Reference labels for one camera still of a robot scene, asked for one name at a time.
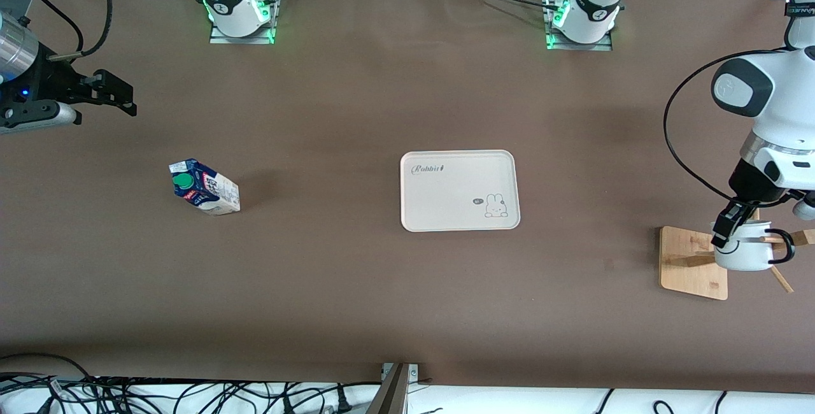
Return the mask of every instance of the rabbit cartoon drawing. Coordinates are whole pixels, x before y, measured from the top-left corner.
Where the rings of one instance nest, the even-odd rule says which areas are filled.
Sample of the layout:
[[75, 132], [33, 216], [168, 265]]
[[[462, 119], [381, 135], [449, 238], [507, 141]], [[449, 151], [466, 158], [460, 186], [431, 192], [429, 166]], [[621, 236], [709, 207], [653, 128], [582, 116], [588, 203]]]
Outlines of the rabbit cartoon drawing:
[[504, 195], [489, 194], [489, 196], [486, 197], [486, 213], [484, 213], [484, 217], [501, 218], [508, 216], [507, 204], [504, 203]]

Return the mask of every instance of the white surface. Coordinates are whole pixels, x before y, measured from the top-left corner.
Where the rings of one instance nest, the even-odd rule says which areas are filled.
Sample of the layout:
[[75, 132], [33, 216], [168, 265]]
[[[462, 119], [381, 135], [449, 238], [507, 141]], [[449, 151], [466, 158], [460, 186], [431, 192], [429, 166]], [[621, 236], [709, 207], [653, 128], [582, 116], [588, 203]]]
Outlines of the white surface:
[[402, 156], [400, 169], [408, 231], [512, 229], [521, 222], [509, 151], [414, 151]]
[[[271, 393], [279, 394], [283, 384], [268, 384]], [[298, 388], [328, 388], [329, 384], [304, 384]], [[160, 394], [178, 396], [186, 385], [141, 385], [133, 388], [138, 394]], [[378, 386], [364, 385], [349, 387], [346, 396], [352, 405], [370, 402]], [[250, 390], [266, 393], [263, 384], [250, 385]], [[217, 385], [194, 396], [184, 397], [178, 406], [177, 414], [198, 414], [201, 408], [222, 391]], [[448, 385], [416, 386], [407, 397], [407, 414], [422, 414], [442, 408], [439, 414], [593, 414], [606, 394], [606, 389], [541, 389], [504, 387], [453, 387]], [[337, 406], [336, 392], [326, 394], [326, 406]], [[721, 392], [703, 390], [615, 390], [609, 398], [603, 414], [653, 414], [651, 405], [655, 400], [667, 402], [676, 414], [713, 414], [713, 406]], [[21, 390], [0, 397], [0, 411], [4, 414], [27, 414], [36, 412], [48, 397], [46, 389]], [[267, 403], [257, 397], [247, 396], [257, 402], [259, 412]], [[298, 403], [303, 397], [293, 397]], [[160, 408], [160, 414], [171, 414], [174, 400], [151, 399]], [[212, 414], [214, 406], [203, 411]], [[320, 408], [321, 399], [316, 397], [296, 408], [296, 414], [311, 414]], [[87, 414], [75, 403], [67, 404], [67, 414]], [[283, 403], [277, 402], [270, 414], [282, 414]], [[719, 414], [812, 414], [815, 412], [815, 396], [812, 394], [766, 394], [731, 392], [727, 394], [719, 409]], [[134, 409], [135, 414], [144, 414]], [[61, 414], [58, 408], [52, 414]], [[221, 414], [254, 414], [253, 406], [240, 399], [230, 399], [222, 408]]]

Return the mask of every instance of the white tray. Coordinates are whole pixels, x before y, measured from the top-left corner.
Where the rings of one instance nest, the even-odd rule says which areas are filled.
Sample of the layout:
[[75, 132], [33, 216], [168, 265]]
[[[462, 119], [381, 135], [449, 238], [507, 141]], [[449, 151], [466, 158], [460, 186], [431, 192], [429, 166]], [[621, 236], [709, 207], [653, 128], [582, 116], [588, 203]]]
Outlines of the white tray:
[[521, 222], [509, 151], [413, 151], [402, 156], [399, 176], [408, 231], [512, 229]]

